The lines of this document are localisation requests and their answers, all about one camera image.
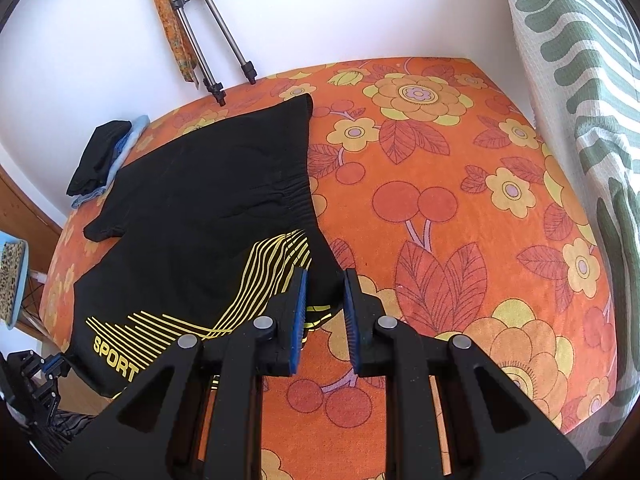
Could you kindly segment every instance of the orange fabric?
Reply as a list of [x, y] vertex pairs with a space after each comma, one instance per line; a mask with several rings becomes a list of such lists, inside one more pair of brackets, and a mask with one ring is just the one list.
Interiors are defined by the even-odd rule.
[[197, 67], [198, 61], [187, 34], [175, 15], [171, 2], [169, 0], [154, 0], [154, 3], [158, 17], [162, 22], [162, 28], [164, 28], [164, 35], [169, 42], [182, 77], [186, 82], [195, 83], [197, 88], [199, 82], [194, 69]]
[[[470, 335], [564, 432], [607, 402], [616, 345], [593, 233], [542, 139], [468, 60], [277, 74], [230, 89], [225, 108], [207, 97], [158, 119], [128, 162], [303, 92], [315, 103], [308, 171], [319, 224], [363, 290], [423, 334]], [[103, 201], [72, 213], [49, 270], [41, 314], [63, 348], [73, 282], [117, 242], [82, 236]], [[311, 333], [298, 375], [266, 381], [266, 477], [377, 477], [383, 387], [353, 375], [342, 314]]]

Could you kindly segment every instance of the white wall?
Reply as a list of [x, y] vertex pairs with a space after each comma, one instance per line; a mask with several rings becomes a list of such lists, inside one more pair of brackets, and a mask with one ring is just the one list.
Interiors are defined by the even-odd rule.
[[[216, 0], [260, 76], [367, 57], [469, 57], [531, 117], [506, 0]], [[214, 76], [244, 81], [200, 0]], [[152, 0], [21, 0], [0, 34], [0, 164], [62, 222], [95, 126], [152, 119], [206, 92], [182, 81]]]

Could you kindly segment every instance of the tripod leg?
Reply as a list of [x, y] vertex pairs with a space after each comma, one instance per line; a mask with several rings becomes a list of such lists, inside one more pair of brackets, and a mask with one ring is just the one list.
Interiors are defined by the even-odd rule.
[[244, 56], [242, 55], [242, 52], [240, 52], [240, 48], [238, 47], [236, 40], [234, 40], [234, 37], [231, 35], [231, 32], [226, 26], [225, 20], [222, 19], [222, 15], [220, 15], [220, 12], [216, 7], [216, 4], [213, 2], [213, 0], [204, 0], [204, 1], [207, 4], [207, 7], [209, 7], [209, 10], [211, 11], [211, 13], [213, 14], [213, 17], [218, 22], [218, 26], [220, 27], [220, 30], [222, 30], [222, 34], [224, 34], [229, 46], [231, 47], [231, 50], [234, 51], [234, 54], [238, 58], [238, 62], [240, 63], [240, 68], [242, 68], [244, 75], [248, 79], [249, 83], [254, 85], [255, 77], [258, 75], [258, 73], [255, 71], [254, 64], [251, 61], [247, 61], [244, 59]]
[[211, 70], [209, 68], [209, 64], [207, 63], [207, 60], [204, 57], [202, 50], [200, 49], [198, 40], [196, 40], [196, 36], [193, 33], [193, 29], [191, 28], [189, 20], [187, 20], [187, 16], [184, 12], [184, 4], [189, 0], [170, 0], [170, 1], [171, 1], [171, 6], [174, 8], [175, 13], [178, 16], [178, 19], [180, 20], [180, 24], [182, 25], [182, 28], [187, 34], [189, 42], [193, 47], [193, 51], [196, 54], [196, 58], [198, 59], [198, 64], [200, 65], [200, 69], [202, 70], [202, 75], [204, 77], [204, 81], [203, 81], [204, 86], [207, 88], [207, 91], [209, 91], [210, 94], [212, 94], [213, 97], [215, 97], [218, 104], [220, 104], [220, 106], [224, 106], [226, 92], [223, 90], [222, 83], [216, 83], [216, 80], [214, 79], [213, 74], [211, 73]]
[[196, 40], [196, 36], [193, 33], [193, 29], [191, 28], [191, 24], [187, 20], [187, 16], [184, 12], [183, 7], [179, 7], [175, 9], [175, 12], [178, 14], [178, 18], [184, 27], [184, 31], [187, 33], [187, 37], [189, 38], [189, 42], [193, 47], [194, 52], [196, 53], [196, 57], [198, 58], [198, 64], [202, 69], [202, 75], [204, 76], [204, 86], [206, 86], [207, 90], [213, 97], [215, 97], [216, 101], [220, 106], [225, 105], [225, 96], [226, 92], [222, 89], [222, 83], [216, 83], [216, 80], [213, 79], [213, 74], [207, 64], [207, 60], [200, 49], [200, 45], [198, 44], [198, 40]]

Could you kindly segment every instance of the rubber tripod foot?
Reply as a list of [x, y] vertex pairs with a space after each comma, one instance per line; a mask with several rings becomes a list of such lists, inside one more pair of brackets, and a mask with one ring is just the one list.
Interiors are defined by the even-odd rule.
[[249, 83], [255, 85], [255, 77], [258, 73], [255, 71], [254, 64], [251, 61], [247, 61], [244, 65], [240, 65], [240, 68], [242, 68], [242, 71]]
[[224, 106], [226, 104], [226, 92], [222, 89], [222, 83], [216, 83], [215, 85], [207, 86], [207, 90], [211, 95], [213, 95], [220, 106]]

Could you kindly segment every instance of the black shorts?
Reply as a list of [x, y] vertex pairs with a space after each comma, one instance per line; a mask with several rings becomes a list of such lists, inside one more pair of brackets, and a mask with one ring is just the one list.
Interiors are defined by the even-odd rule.
[[84, 234], [120, 240], [74, 285], [66, 357], [113, 397], [185, 333], [223, 336], [308, 267], [306, 326], [341, 302], [306, 172], [309, 95], [225, 119], [122, 168]]

